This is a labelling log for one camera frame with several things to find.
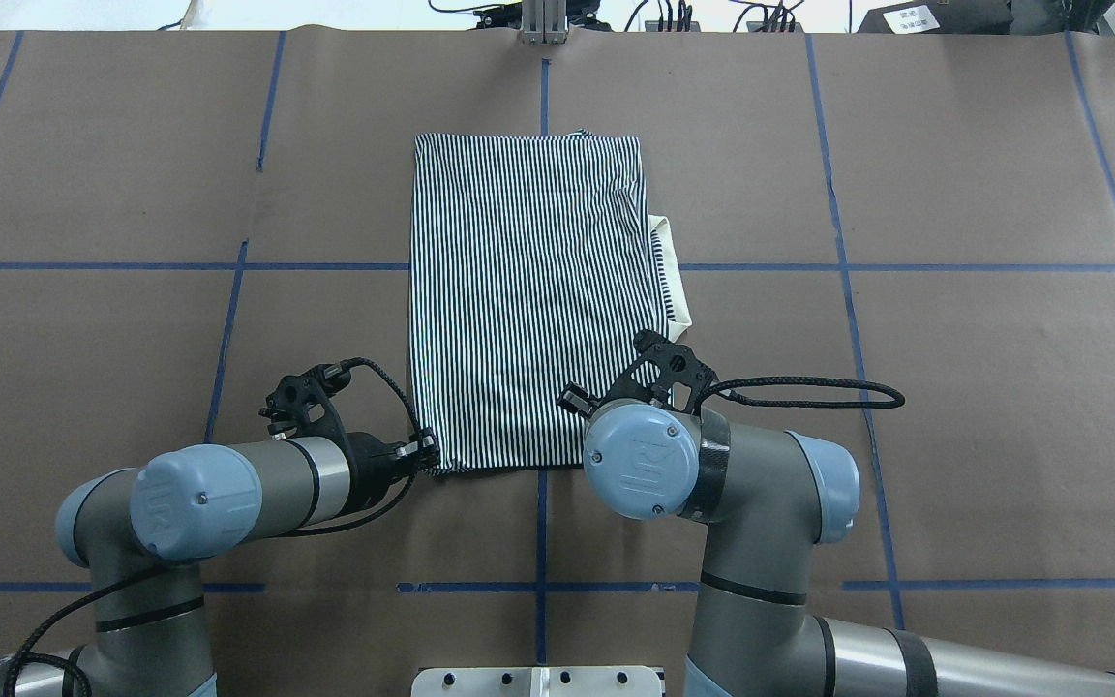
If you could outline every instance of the striped cloth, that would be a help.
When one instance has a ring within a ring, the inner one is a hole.
[[[562,387],[602,393],[637,331],[690,323],[638,138],[426,134],[413,206],[411,379],[442,471],[579,463]]]

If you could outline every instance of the cable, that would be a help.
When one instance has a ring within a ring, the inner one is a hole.
[[[164,574],[168,572],[168,570],[169,569],[167,567],[161,567],[161,565],[149,567],[148,569],[143,570],[143,572],[137,572],[132,575],[128,575],[128,578],[123,579],[123,581],[110,583],[110,585],[103,588],[103,590],[100,591],[89,592],[88,596],[84,596],[84,598],[80,598],[79,600],[74,601],[74,603],[67,604],[66,608],[58,610],[58,612],[49,614],[49,617],[46,618],[46,620],[42,621],[39,626],[37,626],[37,629],[35,629],[32,633],[28,636],[26,642],[19,645],[18,651],[12,654],[10,660],[8,660],[8,667],[6,667],[6,674],[3,675],[3,697],[14,697],[14,689],[17,689],[17,683],[19,680],[19,671],[23,670],[23,665],[26,665],[26,661],[35,661],[35,658],[30,657],[30,654],[32,654],[33,646],[37,645],[37,641],[40,640],[41,636],[43,636],[47,631],[49,631],[49,628],[58,623],[58,620],[66,618],[67,614],[70,614],[76,610],[79,610],[80,608],[84,608],[84,606],[96,603],[96,601],[106,598],[106,596],[110,596],[112,592],[123,591],[124,588],[128,588],[129,585],[133,585],[133,583],[147,581],[147,579]],[[87,676],[85,676],[85,683],[80,684],[81,687],[84,687],[84,685],[87,685],[87,680],[88,678]]]
[[[81,697],[90,697],[93,695],[88,674],[85,674],[84,670],[80,670],[79,667],[76,667],[76,664],[67,660],[67,658],[51,657],[49,654],[33,654],[30,651],[23,657],[23,662],[54,666],[56,669],[61,670],[62,674],[71,676],[71,680],[80,688]]]
[[[631,25],[634,22],[634,18],[639,17],[639,10],[642,10],[642,7],[650,3],[650,1],[651,0],[639,0],[639,3],[636,6],[634,11],[631,12],[631,18],[627,20],[627,26],[622,28],[622,31],[631,31]]]
[[[822,400],[753,400],[743,394],[735,393],[740,387],[769,387],[770,385],[805,385],[805,387],[837,387],[845,389],[860,389],[860,391],[883,394],[890,397],[890,401],[872,400],[850,400],[850,401],[822,401]],[[806,376],[763,376],[743,377],[738,379],[727,379],[723,383],[709,385],[695,397],[694,410],[698,412],[700,405],[708,397],[721,397],[723,400],[737,401],[747,407],[807,407],[808,409],[895,409],[906,404],[906,397],[898,389],[889,385],[879,383],[867,383],[866,379],[844,379],[840,377],[806,377]]]
[[[404,495],[407,495],[407,492],[411,490],[413,484],[415,484],[414,473],[413,475],[407,476],[407,484],[403,485],[403,488],[399,490],[399,493],[395,495],[394,498],[390,498],[389,503],[386,503],[385,506],[381,506],[380,509],[372,511],[371,513],[369,513],[369,515],[363,516],[362,519],[356,519],[353,521],[346,522],[346,524],[332,524],[329,526],[314,526],[314,529],[292,530],[291,532],[284,532],[282,534],[279,534],[278,538],[312,538],[312,535],[314,534],[345,532],[348,530],[357,529],[357,526],[359,525],[370,524],[370,522],[376,521],[377,519],[384,516],[386,513],[390,512],[390,509],[392,509],[394,506],[398,506]]]
[[[447,14],[455,14],[455,13],[459,13],[459,12],[475,12],[476,10],[493,10],[495,8],[504,8],[504,6],[505,4],[501,4],[501,3],[476,4],[476,6],[474,6],[474,8],[459,8],[459,9],[453,10],[453,9],[437,8],[436,4],[433,4],[433,0],[429,0],[429,9],[432,9],[434,12],[443,12],[443,13],[447,13]]]
[[[756,8],[762,8],[765,10],[765,21],[768,21],[768,4],[764,3],[740,3],[739,0],[730,0],[731,3],[746,4],[747,9],[743,13],[738,14],[738,21],[734,22],[734,28],[731,28],[730,33],[738,31],[738,26],[743,23],[743,19],[747,17],[747,12],[755,10]]]
[[[409,400],[407,395],[403,393],[403,388],[399,387],[399,384],[394,383],[394,379],[389,376],[389,374],[386,374],[385,369],[381,369],[381,366],[377,366],[377,364],[369,361],[368,358],[347,358],[346,361],[341,361],[341,367],[345,367],[347,370],[353,369],[356,366],[368,367],[368,369],[376,371],[377,377],[381,378],[386,385],[389,385],[389,388],[394,391],[394,396],[398,397],[399,401],[403,401],[403,407],[407,410],[407,418],[411,422],[411,428],[415,429],[415,433],[420,433],[420,416],[416,415],[415,407],[411,406],[411,400]]]

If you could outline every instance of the blue joint cap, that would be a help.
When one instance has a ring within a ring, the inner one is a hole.
[[[256,467],[231,447],[192,445],[136,474],[132,529],[168,561],[204,560],[243,542],[261,514]]]
[[[217,697],[217,674],[209,676],[209,679],[187,697]]]
[[[811,465],[811,476],[815,477],[815,491],[820,495],[818,544],[842,542],[854,526],[854,514],[859,512],[859,465],[854,456],[836,443],[816,437],[801,436],[787,430],[797,441]]]
[[[55,517],[55,542],[58,543],[59,550],[62,550],[62,555],[67,556],[67,561],[80,569],[89,568],[88,561],[85,561],[84,556],[80,556],[80,551],[76,549],[76,519],[80,515],[80,509],[85,506],[85,500],[93,494],[98,484],[129,468],[132,467],[123,467],[119,471],[105,473],[97,480],[86,481],[85,484],[76,486],[76,491],[67,494],[67,498],[62,498],[62,506],[58,507],[58,515]]]
[[[628,519],[681,511],[699,476],[699,449],[673,414],[641,403],[610,407],[583,439],[583,472],[592,488]]]
[[[720,685],[704,675],[699,666],[690,657],[686,657],[686,684],[682,686],[686,697],[731,697]]]

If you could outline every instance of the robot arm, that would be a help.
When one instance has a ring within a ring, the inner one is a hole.
[[[608,506],[708,526],[687,697],[1115,697],[1109,671],[811,617],[811,552],[845,538],[859,511],[854,459],[814,437],[670,407],[673,383],[707,391],[716,376],[657,339],[637,342],[660,371],[653,385],[633,383],[637,362],[604,400],[571,385],[559,405],[588,419],[583,469]]]
[[[62,502],[58,546],[89,569],[94,590],[147,577],[97,600],[94,645],[59,654],[97,697],[214,697],[200,561],[253,540],[313,533],[309,525],[376,506],[395,482],[437,463],[436,437],[415,415],[407,443],[345,430],[329,397],[357,365],[385,377],[358,358],[284,377],[261,410],[273,441],[185,447],[88,481]],[[6,674],[8,658],[0,694],[9,693]],[[81,696],[54,666],[28,665],[13,684],[21,697]]]

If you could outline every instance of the label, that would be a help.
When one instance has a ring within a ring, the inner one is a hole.
[[[941,22],[937,21],[935,14],[925,4],[885,12],[884,21],[889,22],[893,33],[918,33],[941,28]]]

